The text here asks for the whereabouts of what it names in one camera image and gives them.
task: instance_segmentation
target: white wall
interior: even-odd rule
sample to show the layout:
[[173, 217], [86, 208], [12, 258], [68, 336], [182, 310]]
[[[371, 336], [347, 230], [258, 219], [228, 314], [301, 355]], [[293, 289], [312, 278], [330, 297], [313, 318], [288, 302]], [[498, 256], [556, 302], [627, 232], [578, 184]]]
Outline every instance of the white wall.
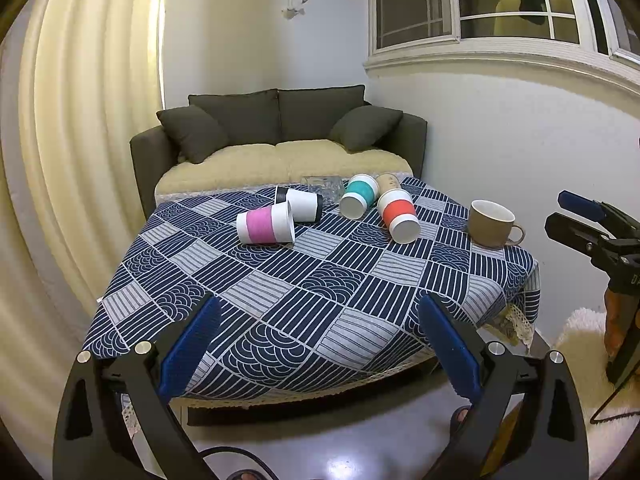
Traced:
[[544, 224], [563, 189], [640, 218], [640, 100], [515, 64], [438, 62], [369, 75], [373, 104], [429, 121], [427, 182], [464, 204], [500, 202], [526, 228], [523, 247], [542, 271], [543, 337], [553, 342], [578, 307], [603, 309], [606, 274], [549, 240]]
[[166, 0], [167, 108], [190, 93], [359, 84], [367, 77], [367, 0]]

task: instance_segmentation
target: blue gripper pad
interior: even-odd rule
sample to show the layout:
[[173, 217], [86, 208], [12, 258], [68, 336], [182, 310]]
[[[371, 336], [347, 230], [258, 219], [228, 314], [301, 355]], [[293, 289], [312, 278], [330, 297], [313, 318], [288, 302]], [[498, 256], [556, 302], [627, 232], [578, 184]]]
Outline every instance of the blue gripper pad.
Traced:
[[475, 404], [482, 396], [480, 365], [433, 299], [424, 296], [418, 306], [420, 329], [427, 336], [436, 357], [460, 397]]
[[566, 190], [558, 195], [558, 205], [592, 222], [602, 222], [606, 216], [598, 202]]
[[169, 350], [160, 368], [158, 396], [181, 396], [220, 326], [220, 303], [211, 296]]

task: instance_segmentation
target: black and white cup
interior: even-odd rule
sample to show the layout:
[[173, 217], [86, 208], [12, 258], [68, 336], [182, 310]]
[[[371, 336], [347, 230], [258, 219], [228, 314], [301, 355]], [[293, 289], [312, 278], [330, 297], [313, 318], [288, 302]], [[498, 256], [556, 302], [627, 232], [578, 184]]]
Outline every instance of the black and white cup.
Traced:
[[276, 188], [276, 204], [289, 202], [294, 222], [318, 222], [322, 216], [322, 195], [289, 189]]

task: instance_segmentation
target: fluffy rug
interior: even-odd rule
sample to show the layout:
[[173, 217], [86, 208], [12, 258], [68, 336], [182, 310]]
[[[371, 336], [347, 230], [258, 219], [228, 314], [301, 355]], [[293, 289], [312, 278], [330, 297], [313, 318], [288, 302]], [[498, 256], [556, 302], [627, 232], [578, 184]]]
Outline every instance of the fluffy rug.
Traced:
[[[640, 417], [633, 416], [597, 425], [589, 422], [614, 391], [605, 374], [605, 319], [605, 314], [593, 310], [576, 310], [567, 320], [555, 346], [566, 358], [580, 397], [589, 443], [590, 479], [599, 478], [606, 471], [640, 420]], [[629, 381], [598, 418], [637, 410], [640, 410], [640, 378]]]

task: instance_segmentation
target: blue patterned tablecloth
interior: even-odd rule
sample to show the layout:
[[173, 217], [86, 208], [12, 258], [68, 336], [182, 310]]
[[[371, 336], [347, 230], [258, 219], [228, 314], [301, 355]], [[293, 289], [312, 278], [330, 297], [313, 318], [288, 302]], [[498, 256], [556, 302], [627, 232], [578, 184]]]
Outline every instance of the blue patterned tablecloth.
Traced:
[[476, 326], [507, 302], [533, 322], [535, 259], [475, 245], [464, 206], [417, 178], [402, 187], [420, 220], [407, 245], [390, 239], [375, 208], [355, 221], [333, 205], [317, 224], [297, 224], [294, 244], [239, 244], [236, 215], [273, 203], [273, 187], [162, 203], [100, 300], [84, 349], [106, 358], [153, 340], [210, 290], [222, 324], [187, 395], [259, 400], [331, 390], [424, 354], [416, 305], [427, 291]]

